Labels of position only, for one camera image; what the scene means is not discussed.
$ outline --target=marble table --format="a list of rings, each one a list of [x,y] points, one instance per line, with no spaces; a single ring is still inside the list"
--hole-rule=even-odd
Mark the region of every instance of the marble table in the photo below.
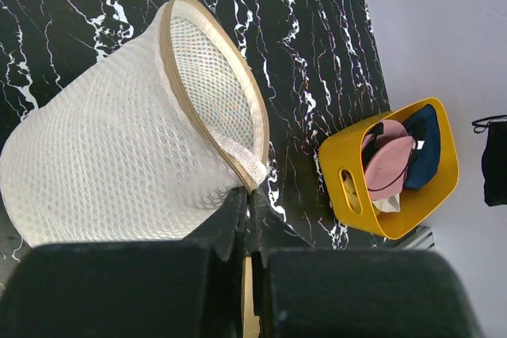
[[[0,146],[32,110],[151,22],[168,0],[0,0]],[[265,204],[308,244],[376,247],[334,218],[318,148],[388,110],[365,0],[200,0],[257,79],[271,126]],[[0,211],[0,283],[28,248]]]

